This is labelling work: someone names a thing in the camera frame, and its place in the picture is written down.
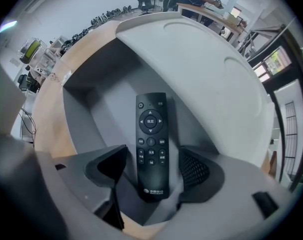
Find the remote control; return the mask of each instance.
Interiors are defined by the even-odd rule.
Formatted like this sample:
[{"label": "remote control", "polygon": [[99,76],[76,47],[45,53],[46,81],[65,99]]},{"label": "remote control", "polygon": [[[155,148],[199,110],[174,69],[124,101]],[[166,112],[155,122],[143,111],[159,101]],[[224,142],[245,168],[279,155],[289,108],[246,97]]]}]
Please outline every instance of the remote control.
[{"label": "remote control", "polygon": [[139,196],[156,202],[169,196],[166,93],[136,97],[136,157]]}]

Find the wooden surface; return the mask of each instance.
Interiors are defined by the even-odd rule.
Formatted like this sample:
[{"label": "wooden surface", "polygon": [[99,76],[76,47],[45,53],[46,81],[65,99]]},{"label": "wooden surface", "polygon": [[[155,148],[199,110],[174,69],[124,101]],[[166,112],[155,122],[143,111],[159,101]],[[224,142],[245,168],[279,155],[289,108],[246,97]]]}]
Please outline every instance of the wooden surface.
[{"label": "wooden surface", "polygon": [[179,7],[181,7],[182,9],[186,9],[186,10],[192,11],[194,13],[201,14],[203,16],[206,16],[206,17],[212,19],[215,22],[221,23],[226,28],[228,28],[230,31],[236,32],[238,35],[240,35],[243,32],[243,29],[241,27],[230,23],[229,21],[225,20],[222,15],[215,13],[211,10],[208,10],[203,7],[197,7],[194,5],[186,4],[186,3],[177,3],[177,5]]},{"label": "wooden surface", "polygon": [[[53,72],[62,81],[71,70],[75,72],[91,55],[116,38],[115,30],[120,21],[111,20],[79,40],[58,60]],[[76,155],[65,117],[63,87],[61,82],[48,78],[39,90],[32,109],[36,124],[35,150],[48,152],[53,158]],[[121,213],[124,233],[139,239],[149,239],[161,230],[166,222],[141,226]]]}]

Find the black remote control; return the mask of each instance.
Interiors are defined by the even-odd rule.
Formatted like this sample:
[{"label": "black remote control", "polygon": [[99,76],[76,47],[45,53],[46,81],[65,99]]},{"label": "black remote control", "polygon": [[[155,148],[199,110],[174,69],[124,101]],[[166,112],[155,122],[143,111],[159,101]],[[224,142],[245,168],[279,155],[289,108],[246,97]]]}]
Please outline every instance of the black remote control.
[{"label": "black remote control", "polygon": [[166,93],[136,97],[136,157],[139,196],[156,202],[169,196]]}]

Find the directional pad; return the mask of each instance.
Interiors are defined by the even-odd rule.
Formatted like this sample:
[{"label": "directional pad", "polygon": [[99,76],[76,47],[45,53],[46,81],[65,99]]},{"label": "directional pad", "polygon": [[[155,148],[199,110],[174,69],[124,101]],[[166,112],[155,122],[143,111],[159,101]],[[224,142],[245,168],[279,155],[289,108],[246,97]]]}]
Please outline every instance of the directional pad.
[{"label": "directional pad", "polygon": [[146,110],[139,117],[139,127],[145,134],[154,135],[162,129],[163,118],[154,109]]}]

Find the white desk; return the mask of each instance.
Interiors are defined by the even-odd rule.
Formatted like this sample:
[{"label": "white desk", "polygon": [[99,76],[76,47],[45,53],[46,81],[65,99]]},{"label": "white desk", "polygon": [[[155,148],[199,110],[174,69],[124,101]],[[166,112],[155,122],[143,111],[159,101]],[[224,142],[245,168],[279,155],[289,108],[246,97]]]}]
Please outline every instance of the white desk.
[{"label": "white desk", "polygon": [[219,24],[222,24],[225,28],[229,29],[230,32],[232,32],[232,34],[233,34],[231,39],[228,41],[231,44],[244,31],[244,29],[242,27],[232,24],[231,22],[225,20],[222,15],[220,15],[214,11],[211,11],[211,10],[203,8],[203,7],[197,7],[194,5],[185,4],[185,3],[177,3],[177,4],[178,4],[178,12],[180,12],[180,14],[182,14],[183,10],[188,10],[188,11],[199,14],[198,19],[197,19],[197,22],[199,22],[199,23],[201,22],[202,16],[205,16]]}]

